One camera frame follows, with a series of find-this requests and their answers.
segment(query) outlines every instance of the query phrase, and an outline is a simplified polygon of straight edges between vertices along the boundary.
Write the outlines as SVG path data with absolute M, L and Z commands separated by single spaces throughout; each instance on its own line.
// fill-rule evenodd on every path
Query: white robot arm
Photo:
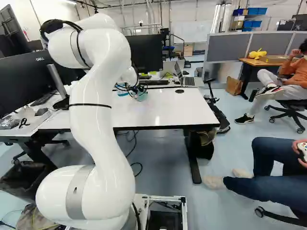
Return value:
M 113 132 L 111 93 L 118 80 L 137 84 L 130 47 L 105 14 L 76 24 L 83 30 L 66 26 L 50 33 L 48 50 L 62 66 L 91 68 L 73 87 L 69 112 L 71 132 L 95 165 L 53 171 L 39 186 L 36 204 L 46 218 L 66 226 L 129 229 L 135 180 Z

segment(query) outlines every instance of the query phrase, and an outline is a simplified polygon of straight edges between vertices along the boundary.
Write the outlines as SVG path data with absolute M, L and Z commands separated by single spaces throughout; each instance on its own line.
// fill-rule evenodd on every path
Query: whiteboard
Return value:
M 211 31 L 212 20 L 172 22 L 171 33 L 184 39 L 185 43 L 206 42 Z M 183 43 L 174 37 L 174 43 Z

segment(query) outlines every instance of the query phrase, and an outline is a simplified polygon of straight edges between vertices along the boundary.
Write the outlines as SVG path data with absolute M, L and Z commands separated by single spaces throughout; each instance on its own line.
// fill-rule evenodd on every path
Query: man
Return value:
M 304 57 L 292 63 L 292 59 L 303 54 Z M 268 100 L 303 100 L 307 99 L 307 39 L 299 49 L 291 51 L 279 72 L 282 75 L 293 74 L 290 79 L 278 78 L 266 69 L 258 71 L 257 76 L 265 87 L 255 97 L 252 108 L 235 120 L 237 124 L 253 123 L 255 114 L 265 106 Z
M 211 189 L 227 188 L 253 200 L 272 201 L 307 213 L 307 163 L 298 158 L 303 140 L 255 138 L 254 175 L 233 169 L 235 177 L 204 176 Z M 283 176 L 270 176 L 274 161 L 283 163 Z

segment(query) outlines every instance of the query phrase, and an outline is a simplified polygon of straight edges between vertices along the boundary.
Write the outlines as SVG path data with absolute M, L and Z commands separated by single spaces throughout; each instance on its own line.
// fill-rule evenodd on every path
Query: hand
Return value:
M 298 159 L 298 162 L 299 162 L 304 168 L 307 168 L 307 163 L 303 162 L 301 159 Z
M 294 151 L 295 153 L 297 153 L 297 154 L 299 154 L 299 151 L 298 151 L 298 149 L 297 149 L 297 144 L 298 144 L 298 143 L 301 143 L 301 142 L 307 142 L 307 139 L 296 140 L 296 141 L 293 141 L 293 143 L 292 143 L 292 149 L 293 149 L 293 151 Z
M 291 51 L 291 54 L 289 55 L 289 57 L 290 58 L 294 58 L 294 57 L 296 57 L 297 55 L 299 55 L 301 53 L 301 50 L 299 50 L 299 49 L 293 49 L 292 51 Z

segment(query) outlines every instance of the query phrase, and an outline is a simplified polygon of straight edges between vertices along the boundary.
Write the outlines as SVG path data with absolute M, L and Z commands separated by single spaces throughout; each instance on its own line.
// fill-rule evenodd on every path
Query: foot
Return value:
M 244 169 L 233 169 L 232 173 L 235 177 L 238 178 L 253 178 L 253 175 L 245 171 Z
M 226 188 L 222 176 L 204 176 L 202 182 L 210 189 Z
M 284 89 L 280 86 L 268 86 L 260 90 L 255 98 L 261 100 L 274 99 L 277 95 L 283 94 L 283 92 Z
M 254 122 L 254 118 L 255 118 L 255 116 L 250 117 L 247 114 L 244 114 L 244 116 L 237 118 L 235 120 L 235 122 L 237 124 L 244 125 L 244 124 L 247 124 L 247 123 L 253 123 Z

